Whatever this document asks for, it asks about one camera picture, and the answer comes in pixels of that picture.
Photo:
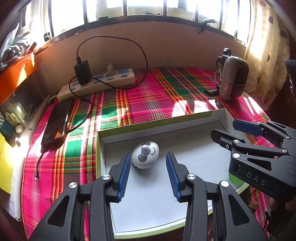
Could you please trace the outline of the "person's right hand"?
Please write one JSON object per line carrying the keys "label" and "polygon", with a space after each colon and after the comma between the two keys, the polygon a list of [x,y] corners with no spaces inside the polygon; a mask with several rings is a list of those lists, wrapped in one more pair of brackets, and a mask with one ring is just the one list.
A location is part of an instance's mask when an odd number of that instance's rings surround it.
{"label": "person's right hand", "polygon": [[[268,199],[268,205],[271,210],[276,210],[280,205],[283,205],[283,202],[278,202],[272,197],[269,197]],[[296,210],[296,198],[291,200],[290,202],[285,204],[285,209],[289,211],[295,211]]]}

